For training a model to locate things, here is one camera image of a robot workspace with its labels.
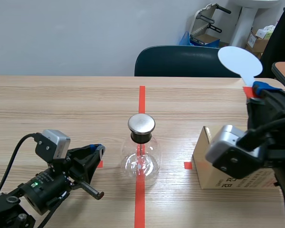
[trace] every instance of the metal lid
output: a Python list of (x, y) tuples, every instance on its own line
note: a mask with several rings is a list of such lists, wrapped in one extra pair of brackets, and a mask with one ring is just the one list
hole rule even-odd
[(129, 119), (128, 127), (137, 135), (150, 134), (155, 128), (155, 121), (147, 114), (136, 114)]

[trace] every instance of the red tape line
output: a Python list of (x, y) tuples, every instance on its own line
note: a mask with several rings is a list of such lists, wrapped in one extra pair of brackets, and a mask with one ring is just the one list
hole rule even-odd
[(100, 161), (97, 168), (102, 168), (104, 166), (104, 161)]
[(247, 97), (248, 99), (259, 97), (259, 96), (257, 96), (257, 95), (253, 92), (252, 87), (244, 86), (244, 87), (243, 87), (243, 90), (244, 90), (244, 93), (245, 93), (245, 95), (246, 95), (246, 97)]
[[(138, 112), (145, 113), (145, 99), (146, 87), (141, 85), (139, 87), (139, 105)], [(140, 159), (140, 145), (137, 145), (137, 157)], [(145, 147), (142, 145), (142, 155), (145, 154)], [(134, 228), (145, 228), (145, 181), (144, 174), (140, 173), (136, 177), (135, 189), (135, 214), (134, 214)]]
[(185, 166), (186, 170), (192, 170), (193, 169), (193, 166), (192, 166), (191, 162), (185, 161), (184, 162), (184, 166)]

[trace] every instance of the screw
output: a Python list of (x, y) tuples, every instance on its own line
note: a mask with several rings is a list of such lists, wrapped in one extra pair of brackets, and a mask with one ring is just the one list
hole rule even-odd
[(17, 203), (18, 202), (18, 197), (16, 197), (16, 196), (9, 196), (9, 197), (7, 197), (6, 198), (6, 201), (8, 202), (8, 203)]
[(27, 219), (27, 215), (26, 214), (19, 214), (18, 218), (20, 219), (20, 221), (24, 221)]
[(238, 159), (237, 158), (231, 158), (230, 161), (233, 162), (233, 163), (237, 163)]

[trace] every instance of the chair backrest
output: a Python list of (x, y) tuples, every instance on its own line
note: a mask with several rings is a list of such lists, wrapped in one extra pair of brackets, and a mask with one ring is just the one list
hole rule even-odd
[(217, 48), (157, 46), (142, 51), (135, 64), (135, 76), (240, 77), (226, 69)]

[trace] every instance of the glass jar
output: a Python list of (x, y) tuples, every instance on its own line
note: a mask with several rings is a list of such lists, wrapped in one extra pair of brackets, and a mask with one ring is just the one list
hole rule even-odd
[(136, 181), (153, 179), (162, 160), (160, 145), (151, 134), (155, 121), (147, 114), (136, 114), (129, 119), (128, 127), (131, 136), (122, 146), (121, 169)]

